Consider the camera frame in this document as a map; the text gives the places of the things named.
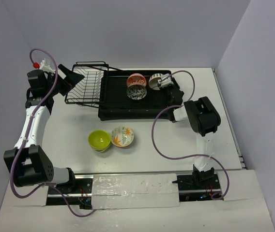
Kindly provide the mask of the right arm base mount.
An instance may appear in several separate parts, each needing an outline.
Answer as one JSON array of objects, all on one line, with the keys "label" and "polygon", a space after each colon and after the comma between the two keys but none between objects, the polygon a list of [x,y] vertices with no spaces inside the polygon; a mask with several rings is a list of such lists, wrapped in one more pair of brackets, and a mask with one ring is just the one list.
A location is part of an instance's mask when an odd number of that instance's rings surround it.
[{"label": "right arm base mount", "polygon": [[222,196],[217,174],[212,179],[197,184],[194,183],[192,174],[177,175],[177,179],[172,181],[172,183],[178,186],[180,202],[210,201],[213,194],[215,194],[214,198]]}]

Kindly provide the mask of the orange floral bowl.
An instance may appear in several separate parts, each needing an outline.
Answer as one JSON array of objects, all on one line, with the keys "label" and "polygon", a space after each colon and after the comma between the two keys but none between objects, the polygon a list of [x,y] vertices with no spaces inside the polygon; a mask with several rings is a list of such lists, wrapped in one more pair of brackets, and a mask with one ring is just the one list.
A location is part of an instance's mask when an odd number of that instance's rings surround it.
[{"label": "orange floral bowl", "polygon": [[133,85],[141,85],[146,87],[147,80],[143,75],[139,73],[134,73],[127,78],[126,84],[128,87]]}]

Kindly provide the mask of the black leaf pattern bowl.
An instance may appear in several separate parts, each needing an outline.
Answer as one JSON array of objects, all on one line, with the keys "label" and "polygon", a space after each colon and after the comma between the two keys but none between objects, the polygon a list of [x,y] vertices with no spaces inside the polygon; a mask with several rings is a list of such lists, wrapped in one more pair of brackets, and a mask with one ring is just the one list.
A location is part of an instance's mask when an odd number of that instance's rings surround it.
[{"label": "black leaf pattern bowl", "polygon": [[126,94],[130,99],[138,101],[146,97],[147,90],[142,85],[132,85],[127,88]]}]

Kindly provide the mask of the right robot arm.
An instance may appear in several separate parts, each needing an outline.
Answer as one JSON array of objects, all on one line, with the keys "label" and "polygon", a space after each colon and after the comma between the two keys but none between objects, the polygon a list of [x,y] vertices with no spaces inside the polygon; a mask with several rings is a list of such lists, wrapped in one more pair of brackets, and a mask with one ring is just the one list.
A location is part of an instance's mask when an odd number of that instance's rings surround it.
[{"label": "right robot arm", "polygon": [[221,124],[221,118],[214,105],[207,96],[196,101],[188,100],[183,105],[173,110],[174,121],[188,119],[191,129],[196,133],[197,153],[193,159],[192,184],[198,188],[205,188],[214,176],[214,134]]}]

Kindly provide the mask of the white bowl pink rim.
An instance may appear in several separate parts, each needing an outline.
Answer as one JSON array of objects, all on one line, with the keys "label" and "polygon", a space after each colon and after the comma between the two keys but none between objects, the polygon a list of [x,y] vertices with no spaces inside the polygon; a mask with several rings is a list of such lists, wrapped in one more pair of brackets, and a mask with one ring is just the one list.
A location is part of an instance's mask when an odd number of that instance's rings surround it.
[{"label": "white bowl pink rim", "polygon": [[149,78],[149,87],[153,90],[159,90],[158,87],[158,81],[161,80],[161,77],[163,76],[162,73],[155,73]]}]

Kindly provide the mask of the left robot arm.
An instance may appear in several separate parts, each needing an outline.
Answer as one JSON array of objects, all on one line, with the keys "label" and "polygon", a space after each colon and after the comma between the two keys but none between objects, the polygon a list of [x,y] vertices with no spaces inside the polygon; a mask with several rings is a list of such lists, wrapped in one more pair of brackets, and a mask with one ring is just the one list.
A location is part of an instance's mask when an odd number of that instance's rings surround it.
[{"label": "left robot arm", "polygon": [[54,104],[53,97],[57,94],[65,96],[84,78],[61,64],[58,68],[64,78],[50,68],[36,69],[27,74],[30,88],[26,94],[25,124],[14,148],[3,155],[16,187],[55,183],[68,193],[77,187],[72,169],[54,167],[42,149],[45,127]]}]

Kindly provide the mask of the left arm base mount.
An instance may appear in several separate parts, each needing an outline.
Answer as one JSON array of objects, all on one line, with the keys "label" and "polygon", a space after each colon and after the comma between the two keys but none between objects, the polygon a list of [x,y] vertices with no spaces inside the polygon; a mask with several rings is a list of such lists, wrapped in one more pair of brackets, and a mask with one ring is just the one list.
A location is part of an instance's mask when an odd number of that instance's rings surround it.
[{"label": "left arm base mount", "polygon": [[92,184],[93,177],[87,175],[77,175],[73,184],[61,184],[48,187],[46,205],[59,206],[66,205],[66,201],[71,206],[78,206],[79,209],[92,210]]}]

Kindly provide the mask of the leaf pattern white bowl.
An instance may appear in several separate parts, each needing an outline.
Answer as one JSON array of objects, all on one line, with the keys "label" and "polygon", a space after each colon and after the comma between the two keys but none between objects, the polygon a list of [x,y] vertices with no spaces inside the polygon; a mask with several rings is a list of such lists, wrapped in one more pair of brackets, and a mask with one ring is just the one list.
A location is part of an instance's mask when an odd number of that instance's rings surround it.
[{"label": "leaf pattern white bowl", "polygon": [[114,146],[125,148],[133,143],[134,132],[129,127],[118,126],[111,131],[110,137]]}]

